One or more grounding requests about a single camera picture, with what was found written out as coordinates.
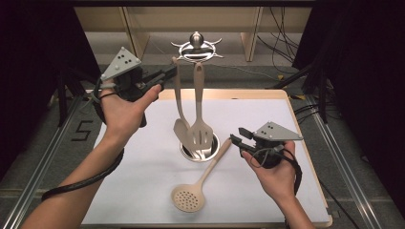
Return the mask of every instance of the aluminum rail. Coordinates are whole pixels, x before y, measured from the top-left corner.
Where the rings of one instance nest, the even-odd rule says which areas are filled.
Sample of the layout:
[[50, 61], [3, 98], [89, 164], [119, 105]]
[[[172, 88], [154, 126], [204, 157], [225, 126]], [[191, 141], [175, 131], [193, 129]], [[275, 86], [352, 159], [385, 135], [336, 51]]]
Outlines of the aluminum rail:
[[16, 229], [19, 227], [20, 223], [22, 222], [27, 210], [32, 202], [33, 197], [35, 196], [35, 191], [38, 189], [42, 178], [45, 176], [52, 160], [53, 156], [57, 152], [59, 145], [68, 130], [71, 121], [75, 115], [77, 108], [82, 101], [83, 96], [77, 96], [74, 98], [73, 103], [71, 104], [68, 116], [66, 117], [65, 122], [61, 127], [56, 129], [55, 134], [53, 135], [53, 139], [51, 140], [50, 144], [48, 145], [47, 150], [45, 151], [44, 155], [42, 156], [41, 160], [39, 161], [38, 165], [35, 168], [28, 184], [24, 188], [21, 196], [15, 203], [14, 207], [12, 208], [6, 223], [3, 225], [3, 229]]
[[[308, 104], [316, 104], [314, 98], [311, 95], [307, 95], [307, 99]], [[360, 184], [357, 182], [357, 179], [355, 178], [355, 175], [353, 174], [348, 161], [345, 159], [343, 152], [340, 150], [339, 145], [334, 139], [329, 125], [323, 122], [319, 114], [315, 114], [314, 118], [319, 130], [321, 131], [322, 136], [328, 144], [330, 153], [333, 156], [340, 174], [342, 175], [346, 185], [348, 186], [349, 192], [351, 193], [352, 198], [357, 205], [358, 211], [360, 212], [361, 217], [367, 225], [367, 228], [382, 228], [372, 205], [368, 201], [366, 194], [360, 187]]]

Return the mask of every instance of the forearm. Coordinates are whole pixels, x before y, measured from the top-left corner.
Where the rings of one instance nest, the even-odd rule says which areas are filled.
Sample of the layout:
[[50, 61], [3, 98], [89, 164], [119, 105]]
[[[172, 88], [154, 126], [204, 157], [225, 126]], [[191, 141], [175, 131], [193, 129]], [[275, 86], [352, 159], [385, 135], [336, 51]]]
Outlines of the forearm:
[[276, 201], [276, 203], [286, 217], [290, 228], [315, 228], [296, 197], [279, 202]]
[[[60, 186], [76, 183], [106, 170], [114, 163], [123, 146], [122, 142], [104, 138]], [[77, 228], [101, 182], [44, 200], [27, 218], [23, 228]]]

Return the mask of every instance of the wrist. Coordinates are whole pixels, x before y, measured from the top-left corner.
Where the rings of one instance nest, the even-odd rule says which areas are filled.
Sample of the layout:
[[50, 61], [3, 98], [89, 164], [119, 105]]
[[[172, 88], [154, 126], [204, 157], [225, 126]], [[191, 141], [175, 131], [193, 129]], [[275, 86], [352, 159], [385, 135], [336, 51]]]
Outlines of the wrist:
[[282, 198], [277, 198], [274, 200], [279, 208], [283, 211], [284, 209], [292, 208], [299, 204], [299, 200], [296, 196], [287, 196]]
[[108, 130], [105, 132], [103, 138], [101, 139], [100, 143], [105, 144], [107, 147], [111, 148], [123, 148], [126, 143], [128, 142], [128, 137], [123, 137], [118, 133], [112, 133]]
[[107, 157], [111, 156], [111, 158], [115, 158], [125, 147], [126, 143], [127, 140], [123, 140], [119, 136], [106, 134], [96, 145], [96, 151], [94, 151], [94, 153], [97, 155], [102, 154]]

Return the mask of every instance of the metal spatula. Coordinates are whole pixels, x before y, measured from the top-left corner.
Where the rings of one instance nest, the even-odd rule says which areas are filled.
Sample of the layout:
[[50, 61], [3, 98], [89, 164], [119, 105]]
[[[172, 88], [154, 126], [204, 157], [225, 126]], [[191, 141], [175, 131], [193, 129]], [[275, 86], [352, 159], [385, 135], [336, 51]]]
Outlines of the metal spatula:
[[189, 150], [203, 150], [211, 147], [213, 131], [203, 121], [203, 64], [197, 63], [194, 67], [194, 87], [196, 93], [196, 122], [187, 131]]
[[172, 191], [172, 200], [177, 208], [184, 212], [197, 212], [203, 208], [205, 197], [203, 196], [203, 182], [214, 169], [217, 162], [223, 157], [227, 149], [231, 145], [231, 140], [228, 138], [218, 153], [214, 156], [209, 166], [205, 169], [202, 177], [195, 184], [181, 184]]

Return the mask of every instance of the white table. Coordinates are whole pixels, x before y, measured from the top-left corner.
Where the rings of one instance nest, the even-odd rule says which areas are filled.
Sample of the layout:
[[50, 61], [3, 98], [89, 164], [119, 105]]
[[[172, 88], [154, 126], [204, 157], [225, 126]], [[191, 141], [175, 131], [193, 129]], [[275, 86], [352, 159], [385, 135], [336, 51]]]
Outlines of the white table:
[[[195, 120], [193, 90], [182, 90], [183, 110]], [[83, 221], [85, 225], [122, 227], [271, 227], [282, 226], [284, 216], [263, 191], [259, 180], [231, 145], [205, 181], [206, 203], [201, 211], [184, 213], [170, 198], [175, 186], [195, 183], [207, 162], [193, 162], [180, 151], [173, 126], [179, 117], [174, 92], [165, 90], [146, 111], [148, 124], [125, 147], [117, 169], [105, 178]], [[221, 142], [238, 128], [256, 131], [268, 121], [301, 134], [288, 97], [281, 90], [205, 90], [202, 117]], [[105, 131], [100, 130], [99, 142]], [[250, 144], [242, 137], [244, 143]], [[296, 157], [303, 170], [297, 197], [318, 227], [331, 225], [304, 141], [296, 141]]]

